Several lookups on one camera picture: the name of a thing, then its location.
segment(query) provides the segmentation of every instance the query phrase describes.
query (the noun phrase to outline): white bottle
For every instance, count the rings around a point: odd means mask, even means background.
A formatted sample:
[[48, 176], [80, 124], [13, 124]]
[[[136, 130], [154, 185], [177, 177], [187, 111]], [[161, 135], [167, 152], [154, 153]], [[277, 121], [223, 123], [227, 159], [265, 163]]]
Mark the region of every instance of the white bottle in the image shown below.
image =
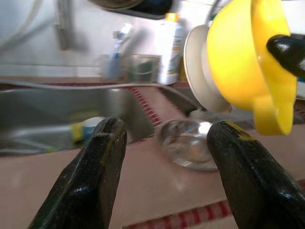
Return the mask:
[[159, 54], [161, 69], [158, 83], [169, 85], [178, 82], [179, 63], [183, 42], [183, 27], [179, 23], [177, 13], [167, 13], [165, 24], [159, 34]]

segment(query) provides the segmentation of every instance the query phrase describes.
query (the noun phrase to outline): red checkered cloth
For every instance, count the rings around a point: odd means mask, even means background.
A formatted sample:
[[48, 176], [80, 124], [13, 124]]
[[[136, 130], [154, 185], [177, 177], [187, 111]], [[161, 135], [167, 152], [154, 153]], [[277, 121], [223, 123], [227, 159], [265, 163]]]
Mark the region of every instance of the red checkered cloth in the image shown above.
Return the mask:
[[[305, 189], [305, 179], [299, 180], [298, 183]], [[232, 215], [232, 211], [228, 201], [224, 200], [201, 208], [133, 224], [124, 229], [183, 229], [203, 222], [222, 219], [229, 215]]]

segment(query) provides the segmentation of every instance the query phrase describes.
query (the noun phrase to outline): white wall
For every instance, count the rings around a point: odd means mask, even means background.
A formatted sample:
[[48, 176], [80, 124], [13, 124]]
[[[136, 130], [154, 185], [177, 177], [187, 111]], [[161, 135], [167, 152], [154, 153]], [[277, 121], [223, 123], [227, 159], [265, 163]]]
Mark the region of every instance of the white wall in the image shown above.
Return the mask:
[[[0, 43], [27, 15], [33, 0], [3, 0], [0, 3]], [[12, 48], [0, 51], [0, 76], [98, 76], [103, 54], [113, 47], [112, 32], [124, 23], [134, 25], [125, 54], [157, 54], [157, 28], [162, 20], [150, 20], [101, 10], [87, 0], [71, 0], [73, 48], [59, 49], [54, 30], [54, 0], [44, 0], [41, 9]], [[176, 0], [173, 11], [180, 13], [187, 32], [204, 22], [213, 0]], [[283, 1], [292, 32], [305, 34], [305, 0]]]

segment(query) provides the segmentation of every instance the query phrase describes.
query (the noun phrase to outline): yellow bottle cap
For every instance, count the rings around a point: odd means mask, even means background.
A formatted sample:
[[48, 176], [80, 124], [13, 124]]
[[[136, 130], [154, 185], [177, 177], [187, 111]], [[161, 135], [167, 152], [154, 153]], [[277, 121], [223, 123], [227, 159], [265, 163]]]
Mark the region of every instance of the yellow bottle cap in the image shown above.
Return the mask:
[[165, 15], [165, 19], [167, 21], [174, 21], [174, 22], [178, 22], [179, 21], [179, 14], [178, 13], [167, 13]]

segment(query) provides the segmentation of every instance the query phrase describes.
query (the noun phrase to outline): clear container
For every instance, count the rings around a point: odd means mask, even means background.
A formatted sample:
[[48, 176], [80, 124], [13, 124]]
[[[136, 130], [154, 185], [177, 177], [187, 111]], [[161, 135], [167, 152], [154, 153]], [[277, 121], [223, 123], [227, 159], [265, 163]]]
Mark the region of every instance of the clear container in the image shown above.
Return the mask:
[[160, 56], [130, 55], [123, 57], [127, 79], [133, 83], [155, 83], [158, 78]]

